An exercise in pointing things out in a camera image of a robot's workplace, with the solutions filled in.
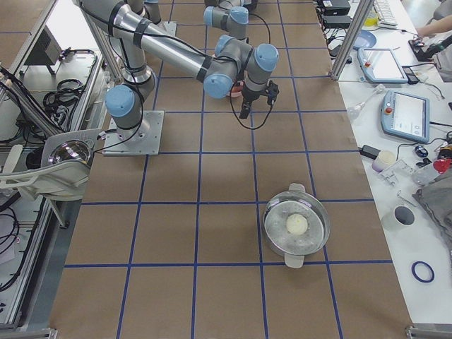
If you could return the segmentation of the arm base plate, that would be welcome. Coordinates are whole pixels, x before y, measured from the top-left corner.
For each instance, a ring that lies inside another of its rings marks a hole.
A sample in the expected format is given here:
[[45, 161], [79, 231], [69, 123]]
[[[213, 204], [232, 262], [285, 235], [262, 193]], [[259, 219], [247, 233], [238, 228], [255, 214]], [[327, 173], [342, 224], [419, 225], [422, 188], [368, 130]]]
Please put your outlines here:
[[109, 128], [116, 129], [106, 135], [104, 156], [158, 155], [165, 113], [162, 110], [145, 110], [138, 128], [118, 129], [113, 118]]

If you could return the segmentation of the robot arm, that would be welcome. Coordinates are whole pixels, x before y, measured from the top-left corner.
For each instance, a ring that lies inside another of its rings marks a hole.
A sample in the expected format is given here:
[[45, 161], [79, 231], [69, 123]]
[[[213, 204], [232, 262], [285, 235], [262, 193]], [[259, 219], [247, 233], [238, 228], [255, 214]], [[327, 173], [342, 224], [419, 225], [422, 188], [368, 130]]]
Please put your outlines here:
[[248, 37], [249, 12], [256, 9], [258, 1], [210, 0], [204, 4], [203, 21], [208, 27], [221, 29], [238, 40]]
[[279, 93], [271, 74], [279, 53], [271, 44], [253, 47], [246, 34], [249, 11], [245, 1], [207, 1], [203, 20], [208, 27], [224, 30], [213, 55], [207, 55], [161, 28], [157, 1], [76, 1], [96, 28], [121, 42], [124, 79], [136, 86], [149, 81], [152, 71], [146, 52], [177, 67], [203, 84], [209, 96], [222, 99], [242, 85], [242, 108], [237, 121], [246, 119], [254, 101], [266, 97], [273, 106]]

